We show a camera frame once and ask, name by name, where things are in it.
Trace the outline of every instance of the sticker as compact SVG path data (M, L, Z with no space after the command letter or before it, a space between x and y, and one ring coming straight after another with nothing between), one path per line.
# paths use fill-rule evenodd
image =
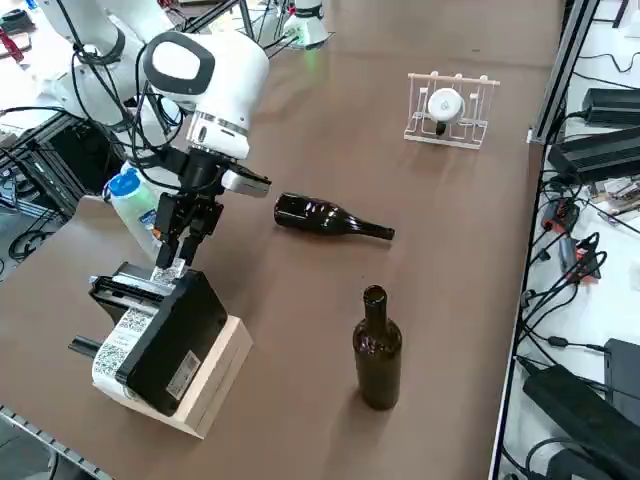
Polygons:
M182 363L176 370L176 373L173 375L173 378L167 385L167 392L176 400L182 400L182 396L184 392L187 391L187 387L191 383L193 376L198 371L198 367L200 366L200 360L195 354L189 350L185 355Z
M174 258L169 268L155 267L151 274L151 281L160 285L173 286L173 281L176 278L182 277L185 270L184 259Z
M140 223L144 225L147 230L153 230L153 226L156 223L156 211L149 210L147 213L138 218Z
M122 315L93 359L91 377L97 387L105 392L142 402L135 392L116 380L116 372L152 320L153 315L135 308L130 308Z

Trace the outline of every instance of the bottle mouth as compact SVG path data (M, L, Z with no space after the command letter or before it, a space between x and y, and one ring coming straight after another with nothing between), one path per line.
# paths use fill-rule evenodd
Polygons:
M387 292L380 285L371 285L364 291L364 303L368 306L377 306L386 302Z

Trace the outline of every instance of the wine bottle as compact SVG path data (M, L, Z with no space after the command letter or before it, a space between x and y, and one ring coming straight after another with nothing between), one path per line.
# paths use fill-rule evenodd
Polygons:
M387 292L382 287L365 290L364 312L353 331L360 393L371 408L387 410L400 394L402 334L387 317Z
M357 234L392 240L396 233L393 228L365 222L335 203L296 193L280 196L273 209L273 218L280 226L321 235Z

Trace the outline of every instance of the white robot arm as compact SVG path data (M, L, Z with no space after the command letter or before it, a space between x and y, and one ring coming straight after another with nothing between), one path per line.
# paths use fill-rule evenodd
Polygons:
M73 69L84 74L67 74L60 79L60 99L69 111L79 114L82 108L77 97L81 96L83 106L94 120L128 130L134 143L130 150L132 161L141 174L151 183L177 191L163 193L158 206L155 231L163 246L156 265L162 268L171 265L179 237L187 227L189 236L182 244L180 257L190 265L198 245L213 233L222 212L216 196L232 190L264 197L269 191L271 182L267 178L242 165L249 153L251 114L267 78L269 60L259 45L239 32L212 35L167 32L172 25L167 24L168 19L155 0L133 3L116 0L109 4L109 12L120 21L126 20L126 25L118 27L95 0L44 2L45 15L62 36L81 44L82 49L94 46L99 55L96 65L92 61L96 57L78 55L76 51L74 58L78 63L74 63ZM87 58L81 65L84 56ZM148 80L158 93L194 111L187 131L189 151L165 146L155 158L157 165L178 175L179 188L154 180L139 162L135 138L141 133L137 115L144 104L140 104L132 121L114 98L126 100L135 96L139 59L141 82ZM101 71L106 69L112 74L117 92L105 86ZM74 76L77 85L71 85L72 90L70 83Z
M296 0L295 11L284 24L284 34L296 35L297 45L317 48L329 38L323 19L322 0Z

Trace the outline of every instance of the white bottle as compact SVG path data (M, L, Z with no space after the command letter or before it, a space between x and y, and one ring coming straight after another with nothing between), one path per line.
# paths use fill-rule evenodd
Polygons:
M155 263L161 242L153 236L158 197L138 178L135 169L116 175L109 181L111 204L131 235Z

